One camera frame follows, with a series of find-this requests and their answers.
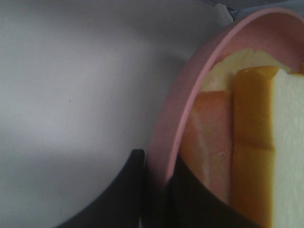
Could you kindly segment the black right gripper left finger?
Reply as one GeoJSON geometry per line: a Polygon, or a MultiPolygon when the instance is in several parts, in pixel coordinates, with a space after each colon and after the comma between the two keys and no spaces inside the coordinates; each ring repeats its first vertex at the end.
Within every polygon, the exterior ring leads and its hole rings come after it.
{"type": "Polygon", "coordinates": [[[106,190],[59,228],[137,228],[140,223],[144,150],[132,150],[106,190]]]}

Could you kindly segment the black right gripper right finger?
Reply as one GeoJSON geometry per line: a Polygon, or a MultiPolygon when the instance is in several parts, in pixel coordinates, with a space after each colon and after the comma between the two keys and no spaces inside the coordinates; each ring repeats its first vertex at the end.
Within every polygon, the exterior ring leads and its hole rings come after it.
{"type": "Polygon", "coordinates": [[[168,228],[253,228],[254,223],[215,197],[180,156],[168,185],[168,228]]]}

